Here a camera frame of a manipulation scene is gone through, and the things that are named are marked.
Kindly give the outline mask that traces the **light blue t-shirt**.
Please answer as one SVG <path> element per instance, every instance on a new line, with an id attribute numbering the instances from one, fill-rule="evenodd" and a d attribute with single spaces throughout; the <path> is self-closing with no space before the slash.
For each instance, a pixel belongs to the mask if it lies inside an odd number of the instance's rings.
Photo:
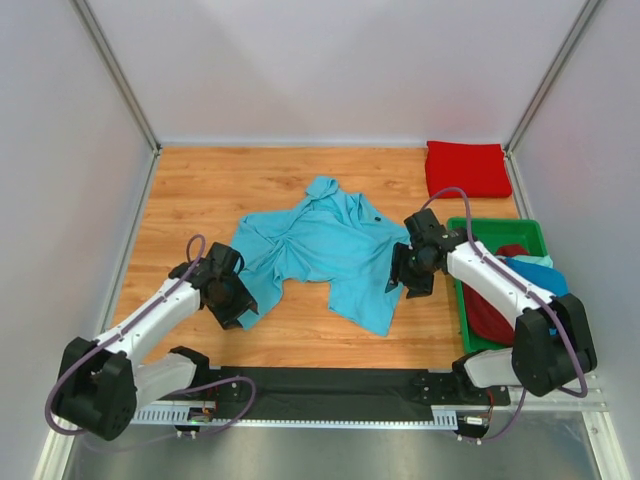
<path id="1" fill-rule="evenodd" d="M 328 308 L 379 336 L 389 333 L 401 291 L 386 289 L 393 248 L 407 230 L 381 214 L 361 193 L 318 176 L 290 210 L 240 219 L 232 246 L 245 262 L 240 278 L 257 301 L 241 315 L 248 330 L 282 299 L 284 283 L 326 283 Z"/>

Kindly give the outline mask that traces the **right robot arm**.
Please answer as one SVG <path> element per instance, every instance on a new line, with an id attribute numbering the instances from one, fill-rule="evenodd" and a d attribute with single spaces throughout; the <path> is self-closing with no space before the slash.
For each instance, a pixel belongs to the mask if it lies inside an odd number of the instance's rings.
<path id="1" fill-rule="evenodd" d="M 408 297 L 424 296 L 422 284 L 433 280 L 437 260 L 444 262 L 444 272 L 479 293 L 514 332 L 512 347 L 486 350 L 462 361 L 463 370 L 450 379 L 458 401 L 473 403 L 493 386 L 519 385 L 537 397 L 554 390 L 577 398 L 588 395 L 586 374 L 594 364 L 588 355 L 578 354 L 578 342 L 569 337 L 568 319 L 561 316 L 576 305 L 576 317 L 585 319 L 579 299 L 571 294 L 555 296 L 527 281 L 474 240 L 445 252 L 433 246 L 395 244 L 386 290 L 403 285 Z"/>

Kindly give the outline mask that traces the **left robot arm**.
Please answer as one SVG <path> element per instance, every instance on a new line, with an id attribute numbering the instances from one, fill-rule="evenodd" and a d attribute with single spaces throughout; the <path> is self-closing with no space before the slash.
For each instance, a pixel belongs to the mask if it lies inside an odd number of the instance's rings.
<path id="1" fill-rule="evenodd" d="M 174 347 L 152 364 L 144 361 L 171 330 L 203 309 L 223 327 L 236 327 L 244 313 L 256 312 L 257 302 L 239 277 L 243 268 L 239 251 L 202 244 L 120 324 L 92 340 L 73 339 L 46 399 L 48 426 L 65 436 L 93 434 L 111 441 L 140 409 L 165 397 L 212 400 L 220 387 L 241 383 L 255 391 L 245 376 L 215 378 L 208 357 L 188 347 Z"/>

